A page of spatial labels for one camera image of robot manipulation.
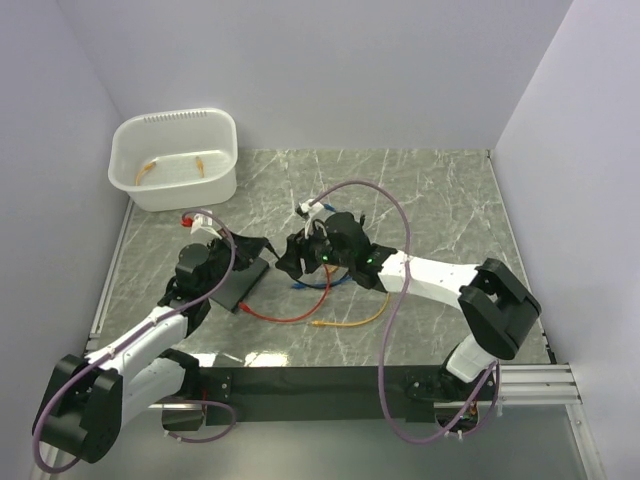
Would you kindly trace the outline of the black network switch box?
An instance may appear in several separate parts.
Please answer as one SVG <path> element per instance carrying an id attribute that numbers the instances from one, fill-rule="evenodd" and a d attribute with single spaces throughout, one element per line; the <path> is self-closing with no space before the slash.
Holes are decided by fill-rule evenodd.
<path id="1" fill-rule="evenodd" d="M 233 271 L 224 284 L 211 296 L 211 300 L 225 310 L 236 313 L 239 310 L 239 305 L 247 299 L 268 270 L 269 263 L 259 258 L 248 269 Z"/>

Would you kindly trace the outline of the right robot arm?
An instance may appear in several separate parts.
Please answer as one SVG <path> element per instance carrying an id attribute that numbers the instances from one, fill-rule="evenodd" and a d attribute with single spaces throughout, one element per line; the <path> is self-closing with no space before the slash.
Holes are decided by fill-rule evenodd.
<path id="1" fill-rule="evenodd" d="M 349 212 L 309 221 L 287 237 L 276 268 L 297 280 L 319 267 L 344 268 L 362 288 L 405 293 L 458 309 L 470 329 L 444 363 L 440 387 L 452 399 L 465 397 L 475 379 L 496 360 L 515 358 L 538 320 L 538 300 L 502 261 L 453 264 L 411 256 L 376 244 Z"/>

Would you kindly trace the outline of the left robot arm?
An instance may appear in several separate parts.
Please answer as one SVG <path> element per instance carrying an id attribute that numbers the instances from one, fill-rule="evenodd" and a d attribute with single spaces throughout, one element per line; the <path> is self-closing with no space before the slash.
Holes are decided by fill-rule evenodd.
<path id="1" fill-rule="evenodd" d="M 43 443 L 75 461 L 95 463 L 150 405 L 171 397 L 202 401 L 198 359 L 174 346 L 200 327 L 211 296 L 232 273 L 251 268 L 270 247 L 265 237 L 236 233 L 184 247 L 163 296 L 140 323 L 91 354 L 64 356 L 52 371 L 32 427 L 37 464 L 45 464 Z"/>

